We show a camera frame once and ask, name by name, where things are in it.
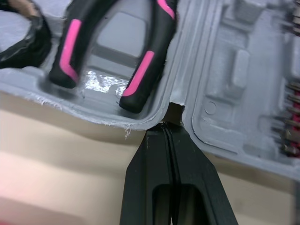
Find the gray foam insert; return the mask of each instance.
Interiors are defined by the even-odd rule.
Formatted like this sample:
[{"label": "gray foam insert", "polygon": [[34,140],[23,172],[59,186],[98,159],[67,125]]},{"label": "gray foam insert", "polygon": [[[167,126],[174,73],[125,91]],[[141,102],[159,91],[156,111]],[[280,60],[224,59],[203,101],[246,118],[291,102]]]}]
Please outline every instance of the gray foam insert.
[{"label": "gray foam insert", "polygon": [[[188,15],[190,0],[179,5],[179,31],[184,31],[183,23]],[[53,48],[41,68],[6,68],[0,70],[0,89],[41,104],[51,105],[73,116],[95,123],[115,125],[122,128],[147,129],[163,118],[176,77],[171,71],[179,63],[178,46],[187,45],[187,41],[178,32],[168,51],[164,75],[157,89],[152,93],[140,114],[132,114],[118,105],[135,67],[148,41],[151,23],[151,1],[119,0],[99,22],[95,35],[90,42],[85,58],[80,85],[67,90],[49,83],[46,79],[51,69],[59,38],[62,32],[64,12],[69,0],[36,0],[41,7],[53,32]],[[4,49],[24,37],[29,24],[14,13],[2,13],[9,18],[0,21],[0,29],[5,37],[0,40]],[[11,26],[20,26],[16,32]]]},{"label": "gray foam insert", "polygon": [[285,28],[291,3],[216,5],[216,26],[200,42],[206,51],[197,55],[183,123],[205,151],[300,180],[300,160],[280,153],[273,131],[284,128],[277,116],[290,116],[285,86],[300,76],[300,38]]},{"label": "gray foam insert", "polygon": [[[111,8],[73,90],[46,79],[69,0],[36,1],[53,32],[52,52],[41,68],[0,70],[0,90],[84,120],[137,130],[158,124],[175,102],[185,106],[183,126],[200,149],[300,180],[300,160],[281,154],[280,137],[272,132],[284,127],[276,116],[289,116],[286,84],[300,79],[300,38],[286,29],[292,0],[180,0],[164,75],[140,114],[120,109],[118,101],[148,40],[150,0],[120,0]],[[1,12],[0,48],[22,39],[27,28],[23,18]]]}]

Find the molded compartment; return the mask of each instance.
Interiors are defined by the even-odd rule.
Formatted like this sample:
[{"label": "molded compartment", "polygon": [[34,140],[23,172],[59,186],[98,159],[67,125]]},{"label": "molded compartment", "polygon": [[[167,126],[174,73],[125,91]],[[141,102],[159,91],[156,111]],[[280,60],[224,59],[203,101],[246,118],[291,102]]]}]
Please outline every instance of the molded compartment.
[{"label": "molded compartment", "polygon": [[183,123],[204,151],[300,180],[300,160],[280,152],[274,131],[284,129],[278,116],[291,116],[285,86],[300,76],[300,37],[289,31],[286,18],[291,5],[218,4],[205,55],[203,49],[197,55]]},{"label": "molded compartment", "polygon": [[[58,87],[47,80],[70,0],[35,2],[41,7],[53,32],[52,52],[41,68],[0,70],[0,90],[51,105],[73,116],[99,124],[144,130],[161,121],[170,102],[182,50],[189,45],[186,33],[190,32],[188,29],[191,27],[185,27],[184,23],[194,19],[202,4],[196,0],[180,1],[177,33],[168,50],[163,77],[143,111],[133,114],[121,109],[118,102],[149,38],[151,1],[119,0],[107,12],[97,25],[85,53],[86,65],[82,71],[81,83],[73,90]],[[188,13],[191,8],[195,8],[192,14]],[[4,50],[22,39],[29,23],[14,13],[1,11],[0,18],[3,18],[0,19],[0,29],[5,33],[0,39],[0,48]]]}]

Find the black rubber grip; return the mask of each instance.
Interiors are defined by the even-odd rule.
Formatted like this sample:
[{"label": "black rubber grip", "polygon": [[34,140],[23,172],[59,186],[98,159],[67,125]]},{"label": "black rubber grip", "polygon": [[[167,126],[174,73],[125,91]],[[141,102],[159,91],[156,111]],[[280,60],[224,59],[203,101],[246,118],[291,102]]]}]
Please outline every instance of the black rubber grip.
[{"label": "black rubber grip", "polygon": [[52,70],[51,82],[74,88],[83,59],[97,23],[117,0],[74,0],[67,9],[67,20]]},{"label": "black rubber grip", "polygon": [[159,80],[176,30],[176,0],[154,0],[152,8],[149,44],[120,99],[120,106],[132,113],[142,111]]}]

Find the tool case tray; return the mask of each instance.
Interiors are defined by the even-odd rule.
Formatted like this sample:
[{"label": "tool case tray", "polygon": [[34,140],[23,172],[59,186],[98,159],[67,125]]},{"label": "tool case tray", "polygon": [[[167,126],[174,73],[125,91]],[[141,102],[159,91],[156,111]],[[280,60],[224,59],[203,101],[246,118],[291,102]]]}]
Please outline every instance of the tool case tray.
[{"label": "tool case tray", "polygon": [[[300,37],[292,34],[292,0],[180,0],[165,69],[143,111],[118,105],[143,53],[150,0],[119,0],[97,25],[78,87],[51,84],[51,70],[70,0],[35,0],[52,32],[40,68],[0,69],[0,90],[83,120],[146,130],[170,102],[184,106],[182,125],[203,151],[300,181],[300,160],[280,152],[289,117],[286,84],[300,79]],[[23,39],[29,22],[0,11],[0,51]]]}]

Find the pliers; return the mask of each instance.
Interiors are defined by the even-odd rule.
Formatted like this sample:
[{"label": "pliers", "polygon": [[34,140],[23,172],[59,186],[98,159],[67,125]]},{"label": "pliers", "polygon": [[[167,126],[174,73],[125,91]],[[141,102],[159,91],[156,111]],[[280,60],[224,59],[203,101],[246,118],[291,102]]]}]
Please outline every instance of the pliers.
[{"label": "pliers", "polygon": [[238,225],[213,164],[187,131],[147,131],[125,177],[120,225]]},{"label": "pliers", "polygon": [[[51,82],[74,88],[79,81],[84,53],[98,21],[117,0],[74,0],[67,9],[67,21],[55,62]],[[149,42],[120,99],[120,106],[139,113],[160,78],[169,44],[176,29],[178,0],[151,0],[152,22]]]}]

